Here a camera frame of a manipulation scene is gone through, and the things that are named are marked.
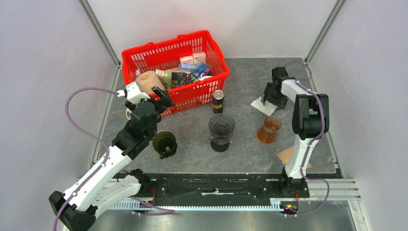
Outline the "white paper coffee filter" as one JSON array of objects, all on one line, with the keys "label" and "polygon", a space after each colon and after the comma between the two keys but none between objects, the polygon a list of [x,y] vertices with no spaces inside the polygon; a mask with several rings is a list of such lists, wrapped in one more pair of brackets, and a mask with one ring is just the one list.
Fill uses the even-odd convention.
[{"label": "white paper coffee filter", "polygon": [[261,97],[258,99],[254,100],[251,103],[251,106],[257,109],[258,111],[264,113],[267,116],[271,116],[273,112],[277,109],[277,106],[273,105],[272,103],[269,103],[266,101],[265,103],[262,103]]}]

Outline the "clear grey glass dripper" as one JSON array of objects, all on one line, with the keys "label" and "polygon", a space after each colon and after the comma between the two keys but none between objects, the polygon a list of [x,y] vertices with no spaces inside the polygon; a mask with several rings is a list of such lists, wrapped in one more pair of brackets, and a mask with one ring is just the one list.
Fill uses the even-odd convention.
[{"label": "clear grey glass dripper", "polygon": [[235,129],[234,119],[226,114],[214,115],[209,123],[210,137],[209,140],[216,144],[229,143]]}]

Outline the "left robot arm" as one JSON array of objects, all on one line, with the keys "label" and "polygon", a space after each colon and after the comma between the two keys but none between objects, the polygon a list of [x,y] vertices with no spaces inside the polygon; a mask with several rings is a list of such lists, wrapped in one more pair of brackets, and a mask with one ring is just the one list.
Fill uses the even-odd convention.
[{"label": "left robot arm", "polygon": [[125,90],[115,92],[118,97],[126,97],[130,119],[111,144],[104,145],[104,155],[81,179],[67,190],[55,191],[49,196],[55,214],[53,230],[62,223],[71,231],[87,231],[104,211],[117,202],[136,194],[143,197],[150,193],[149,178],[139,169],[131,171],[112,186],[107,186],[107,183],[149,144],[153,145],[161,159],[173,156],[177,151],[175,136],[170,132],[157,131],[162,113],[173,106],[173,101],[167,90],[152,87],[152,91],[155,97],[132,83]]}]

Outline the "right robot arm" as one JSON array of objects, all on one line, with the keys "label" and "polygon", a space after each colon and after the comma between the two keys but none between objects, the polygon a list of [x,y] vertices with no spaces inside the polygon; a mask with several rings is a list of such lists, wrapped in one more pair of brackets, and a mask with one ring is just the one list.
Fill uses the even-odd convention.
[{"label": "right robot arm", "polygon": [[306,187],[306,166],[310,155],[330,126],[329,97],[306,88],[285,67],[271,70],[272,81],[267,83],[264,95],[253,102],[253,107],[270,116],[285,108],[287,101],[294,103],[292,130],[295,134],[292,154],[282,170],[278,191],[289,197]]}]

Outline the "dark green dripper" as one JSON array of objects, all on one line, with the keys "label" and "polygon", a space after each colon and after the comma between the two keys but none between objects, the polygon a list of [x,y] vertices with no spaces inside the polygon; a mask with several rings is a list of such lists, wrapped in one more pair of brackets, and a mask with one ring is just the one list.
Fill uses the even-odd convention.
[{"label": "dark green dripper", "polygon": [[171,132],[160,132],[153,139],[153,148],[160,155],[160,159],[175,155],[177,147],[176,137]]}]

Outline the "red black coffee server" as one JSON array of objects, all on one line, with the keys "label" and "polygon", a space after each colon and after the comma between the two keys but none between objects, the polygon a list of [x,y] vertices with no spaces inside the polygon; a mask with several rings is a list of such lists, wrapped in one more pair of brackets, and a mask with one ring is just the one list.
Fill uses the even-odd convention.
[{"label": "red black coffee server", "polygon": [[212,147],[212,149],[214,151],[221,153],[221,152],[225,152],[227,149],[229,149],[230,142],[227,142],[225,144],[219,144],[219,143],[216,143],[214,141],[211,141],[210,145],[211,145],[211,147]]}]

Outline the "beige toilet paper roll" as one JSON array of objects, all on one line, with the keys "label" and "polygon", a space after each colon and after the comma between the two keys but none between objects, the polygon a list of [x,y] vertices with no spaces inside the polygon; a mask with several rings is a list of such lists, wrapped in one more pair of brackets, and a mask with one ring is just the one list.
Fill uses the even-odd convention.
[{"label": "beige toilet paper roll", "polygon": [[154,71],[147,71],[140,74],[135,81],[140,86],[141,91],[149,95],[153,94],[153,87],[158,87],[161,90],[165,90],[165,87],[162,84],[160,78]]}]

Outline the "pale green plastic bottle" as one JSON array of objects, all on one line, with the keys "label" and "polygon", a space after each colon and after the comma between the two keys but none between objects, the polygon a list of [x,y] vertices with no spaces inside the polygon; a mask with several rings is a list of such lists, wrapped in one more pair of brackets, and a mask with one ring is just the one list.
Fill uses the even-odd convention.
[{"label": "pale green plastic bottle", "polygon": [[170,68],[167,70],[161,70],[161,69],[156,69],[155,74],[160,78],[160,80],[166,84],[171,86],[171,81],[172,81],[172,73],[177,71],[177,68]]}]

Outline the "masking tape roll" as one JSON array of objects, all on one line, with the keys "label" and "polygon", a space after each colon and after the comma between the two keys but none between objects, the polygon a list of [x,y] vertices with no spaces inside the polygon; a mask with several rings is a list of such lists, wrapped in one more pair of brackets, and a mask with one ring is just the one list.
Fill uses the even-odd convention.
[{"label": "masking tape roll", "polygon": [[126,109],[126,112],[125,112],[125,116],[126,116],[127,120],[130,120],[130,119],[131,119],[131,113],[132,113],[132,111],[127,108],[127,109]]}]

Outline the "amber glass beaker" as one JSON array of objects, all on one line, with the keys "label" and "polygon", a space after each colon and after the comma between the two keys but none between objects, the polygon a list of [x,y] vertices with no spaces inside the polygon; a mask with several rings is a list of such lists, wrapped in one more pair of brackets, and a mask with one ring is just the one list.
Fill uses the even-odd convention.
[{"label": "amber glass beaker", "polygon": [[276,116],[269,116],[264,120],[262,126],[257,131],[257,138],[260,142],[265,144],[273,143],[280,128],[280,120]]}]

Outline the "light blue packet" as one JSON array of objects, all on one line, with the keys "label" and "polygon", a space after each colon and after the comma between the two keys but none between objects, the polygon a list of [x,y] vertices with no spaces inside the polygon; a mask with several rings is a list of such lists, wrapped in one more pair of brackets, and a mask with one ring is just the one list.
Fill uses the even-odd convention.
[{"label": "light blue packet", "polygon": [[193,72],[198,67],[199,65],[194,65],[194,64],[179,64],[178,70]]}]

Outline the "black yellow drink can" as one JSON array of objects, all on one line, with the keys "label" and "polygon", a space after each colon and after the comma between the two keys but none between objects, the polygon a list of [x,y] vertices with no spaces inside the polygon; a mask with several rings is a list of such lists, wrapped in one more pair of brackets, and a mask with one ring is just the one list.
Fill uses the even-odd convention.
[{"label": "black yellow drink can", "polygon": [[223,113],[224,108],[224,91],[223,90],[216,90],[212,94],[213,96],[213,112],[214,114],[221,114]]}]

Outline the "white item in basket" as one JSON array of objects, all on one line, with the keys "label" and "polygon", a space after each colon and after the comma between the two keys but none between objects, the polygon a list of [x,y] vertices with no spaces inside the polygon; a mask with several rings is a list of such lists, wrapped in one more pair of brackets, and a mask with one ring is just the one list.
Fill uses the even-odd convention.
[{"label": "white item in basket", "polygon": [[206,79],[212,78],[213,76],[203,76],[200,79],[198,79],[197,81],[204,81]]}]

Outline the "blue detergent box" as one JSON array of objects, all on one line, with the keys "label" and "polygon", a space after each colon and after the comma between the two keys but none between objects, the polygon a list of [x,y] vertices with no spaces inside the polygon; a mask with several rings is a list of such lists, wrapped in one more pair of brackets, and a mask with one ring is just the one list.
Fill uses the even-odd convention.
[{"label": "blue detergent box", "polygon": [[201,63],[192,73],[191,78],[193,81],[199,80],[204,76],[208,76],[211,73],[211,68],[205,63]]}]

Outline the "white pink small box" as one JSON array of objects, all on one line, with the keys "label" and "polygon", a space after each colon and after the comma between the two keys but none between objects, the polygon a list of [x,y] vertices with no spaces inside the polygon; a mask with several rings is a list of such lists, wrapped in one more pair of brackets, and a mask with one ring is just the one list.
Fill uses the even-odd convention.
[{"label": "white pink small box", "polygon": [[205,52],[193,53],[192,57],[193,57],[194,65],[200,65],[202,63],[206,63],[207,55]]}]

